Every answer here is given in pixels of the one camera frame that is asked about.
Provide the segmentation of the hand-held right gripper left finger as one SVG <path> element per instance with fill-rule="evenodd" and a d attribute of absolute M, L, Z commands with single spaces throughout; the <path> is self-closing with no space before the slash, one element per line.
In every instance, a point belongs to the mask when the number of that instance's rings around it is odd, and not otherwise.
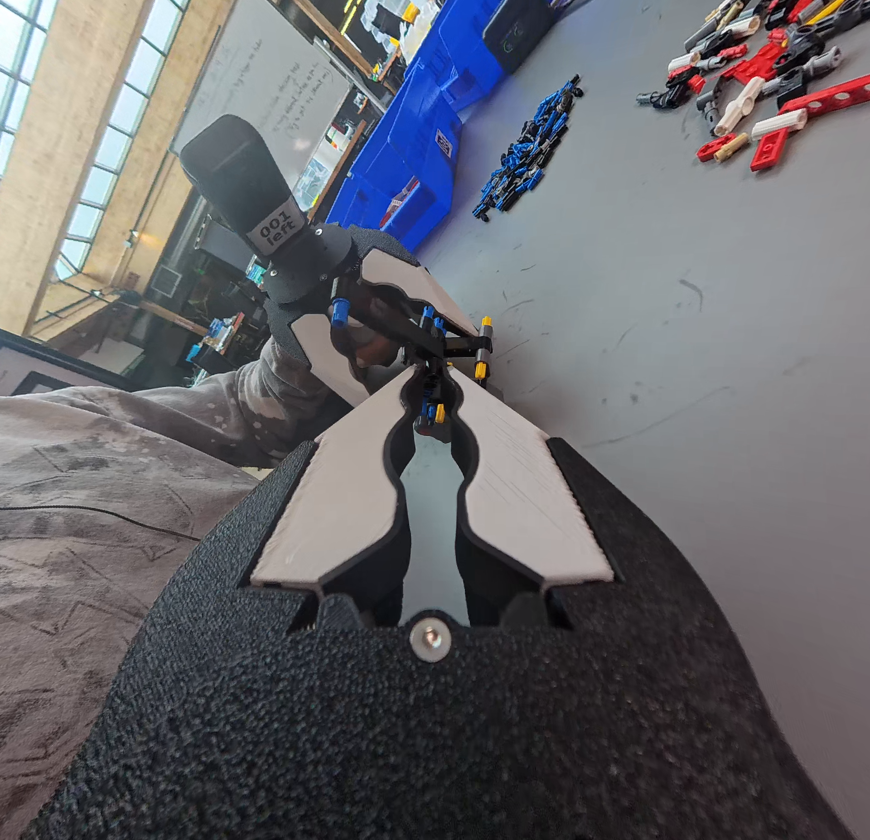
<path fill-rule="evenodd" d="M 408 416 L 407 367 L 315 440 L 315 450 L 250 577 L 252 586 L 326 589 L 397 523 L 387 445 Z"/>

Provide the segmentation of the black power bank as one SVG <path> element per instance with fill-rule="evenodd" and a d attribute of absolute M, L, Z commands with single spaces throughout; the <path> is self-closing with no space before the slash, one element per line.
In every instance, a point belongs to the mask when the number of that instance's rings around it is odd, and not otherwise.
<path fill-rule="evenodd" d="M 550 0 L 502 0 L 485 26 L 482 41 L 506 74 L 523 65 L 554 23 Z"/>

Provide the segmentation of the black toy brick beam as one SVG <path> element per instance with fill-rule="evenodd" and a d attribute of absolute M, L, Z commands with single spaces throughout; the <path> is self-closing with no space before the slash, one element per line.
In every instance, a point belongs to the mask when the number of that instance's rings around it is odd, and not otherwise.
<path fill-rule="evenodd" d="M 475 370 L 476 378 L 485 380 L 490 373 L 488 362 L 493 352 L 492 336 L 451 333 L 445 321 L 436 317 L 431 307 L 424 308 L 419 321 L 414 321 L 377 297 L 356 300 L 335 297 L 332 299 L 330 322 L 332 342 L 346 356 L 355 356 L 356 345 L 367 342 L 377 333 L 396 342 L 398 353 L 403 353 L 407 363 L 443 360 L 447 370 L 456 359 L 475 358 L 483 366 Z"/>

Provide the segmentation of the person's left hand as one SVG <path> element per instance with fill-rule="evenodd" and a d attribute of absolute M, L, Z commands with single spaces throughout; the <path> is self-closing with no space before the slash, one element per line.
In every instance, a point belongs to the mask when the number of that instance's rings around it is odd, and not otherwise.
<path fill-rule="evenodd" d="M 374 334 L 355 348 L 354 363 L 360 369 L 390 367 L 397 359 L 399 345 L 382 334 Z"/>

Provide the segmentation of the long red holed beam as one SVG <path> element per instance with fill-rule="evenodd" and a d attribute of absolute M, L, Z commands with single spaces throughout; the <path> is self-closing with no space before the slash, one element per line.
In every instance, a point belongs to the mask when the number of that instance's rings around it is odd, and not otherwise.
<path fill-rule="evenodd" d="M 840 112 L 869 102 L 869 74 L 821 91 L 803 95 L 785 103 L 779 110 L 779 131 L 796 132 L 824 115 Z"/>

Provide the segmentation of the tall window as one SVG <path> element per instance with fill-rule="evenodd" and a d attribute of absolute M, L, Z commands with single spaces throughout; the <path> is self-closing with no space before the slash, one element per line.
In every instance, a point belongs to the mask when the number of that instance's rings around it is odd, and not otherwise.
<path fill-rule="evenodd" d="M 59 0 L 1 0 L 1 175 L 5 176 Z"/>
<path fill-rule="evenodd" d="M 150 5 L 61 242 L 54 267 L 58 281 L 80 274 L 92 251 L 189 4 L 190 0 L 153 0 Z"/>

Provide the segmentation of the person's grey hoodie torso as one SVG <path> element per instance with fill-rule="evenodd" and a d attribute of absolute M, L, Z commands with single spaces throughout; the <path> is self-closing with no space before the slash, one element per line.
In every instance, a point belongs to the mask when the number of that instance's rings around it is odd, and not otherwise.
<path fill-rule="evenodd" d="M 125 393 L 2 398 L 2 506 L 75 504 L 203 538 L 256 485 L 125 420 Z M 1 515 L 2 838 L 51 798 L 196 542 L 81 511 Z"/>

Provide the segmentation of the pile of mixed toy parts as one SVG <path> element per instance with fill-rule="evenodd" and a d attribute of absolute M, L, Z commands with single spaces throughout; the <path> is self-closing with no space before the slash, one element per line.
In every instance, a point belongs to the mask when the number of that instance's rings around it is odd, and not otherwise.
<path fill-rule="evenodd" d="M 693 102 L 707 137 L 696 153 L 700 162 L 727 162 L 752 148 L 750 171 L 768 172 L 803 130 L 779 131 L 780 108 L 843 83 L 814 89 L 844 63 L 836 42 L 868 24 L 868 6 L 868 0 L 723 0 L 669 62 L 664 86 L 637 95 L 636 105 L 668 112 Z"/>

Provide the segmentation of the cluttered wooden workbench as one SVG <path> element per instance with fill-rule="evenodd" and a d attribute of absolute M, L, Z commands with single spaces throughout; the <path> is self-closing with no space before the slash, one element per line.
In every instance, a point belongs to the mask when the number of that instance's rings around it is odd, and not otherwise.
<path fill-rule="evenodd" d="M 134 306 L 125 342 L 142 349 L 134 376 L 143 384 L 189 384 L 256 358 L 269 333 L 265 269 L 245 251 L 240 265 L 193 243 L 161 259 Z"/>

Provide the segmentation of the pile of blue black pins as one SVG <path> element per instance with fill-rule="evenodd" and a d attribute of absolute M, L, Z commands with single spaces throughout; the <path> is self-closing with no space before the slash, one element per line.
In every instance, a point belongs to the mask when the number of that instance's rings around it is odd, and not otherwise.
<path fill-rule="evenodd" d="M 476 220 L 488 223 L 491 214 L 509 212 L 538 187 L 570 127 L 575 101 L 584 94 L 582 77 L 576 74 L 538 104 L 484 183 L 472 212 Z"/>

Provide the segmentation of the wooden table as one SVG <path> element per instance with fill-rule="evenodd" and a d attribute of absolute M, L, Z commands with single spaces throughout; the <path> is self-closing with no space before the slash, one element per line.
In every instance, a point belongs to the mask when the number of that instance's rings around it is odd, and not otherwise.
<path fill-rule="evenodd" d="M 303 34 L 325 42 L 345 66 L 364 76 L 368 86 L 377 84 L 395 95 L 405 80 L 406 58 L 399 44 L 387 54 L 362 28 L 361 1 L 278 0 L 278 4 Z"/>

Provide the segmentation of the grey desk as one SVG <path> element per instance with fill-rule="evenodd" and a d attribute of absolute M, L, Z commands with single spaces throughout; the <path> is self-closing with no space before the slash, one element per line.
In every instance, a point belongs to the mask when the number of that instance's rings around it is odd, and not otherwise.
<path fill-rule="evenodd" d="M 451 214 L 420 260 L 498 338 L 506 401 L 674 541 L 779 726 L 868 838 L 868 105 L 775 169 L 700 162 L 693 102 L 636 105 L 722 0 L 577 0 L 461 114 Z M 480 191 L 538 104 L 585 92 L 538 187 Z"/>

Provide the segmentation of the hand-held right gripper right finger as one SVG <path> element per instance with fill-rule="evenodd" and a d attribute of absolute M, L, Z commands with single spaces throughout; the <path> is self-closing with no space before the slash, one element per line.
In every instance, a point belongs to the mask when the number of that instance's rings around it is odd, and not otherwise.
<path fill-rule="evenodd" d="M 549 435 L 456 368 L 449 376 L 459 395 L 455 431 L 472 443 L 463 495 L 471 539 L 539 590 L 613 582 Z"/>

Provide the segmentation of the white framed panel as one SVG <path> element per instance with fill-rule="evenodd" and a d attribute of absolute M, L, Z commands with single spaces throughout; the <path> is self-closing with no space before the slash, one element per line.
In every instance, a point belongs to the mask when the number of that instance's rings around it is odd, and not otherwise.
<path fill-rule="evenodd" d="M 126 392 L 142 385 L 102 367 L 67 356 L 42 343 L 1 330 L 1 396 L 25 396 L 71 387 L 96 386 Z"/>

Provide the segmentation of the person's left forearm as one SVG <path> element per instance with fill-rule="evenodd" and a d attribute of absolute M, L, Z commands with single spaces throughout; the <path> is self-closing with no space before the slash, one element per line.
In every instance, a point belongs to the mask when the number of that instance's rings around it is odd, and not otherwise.
<path fill-rule="evenodd" d="M 255 362 L 193 388 L 151 389 L 118 405 L 125 420 L 239 467 L 269 467 L 351 407 L 274 337 Z"/>

